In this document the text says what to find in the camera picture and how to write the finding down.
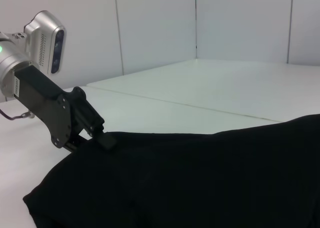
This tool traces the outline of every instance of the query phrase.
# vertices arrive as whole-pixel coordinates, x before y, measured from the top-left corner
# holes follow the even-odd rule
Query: black cloth
[[[320,228],[320,115],[199,134],[110,133],[23,200],[38,228]]]

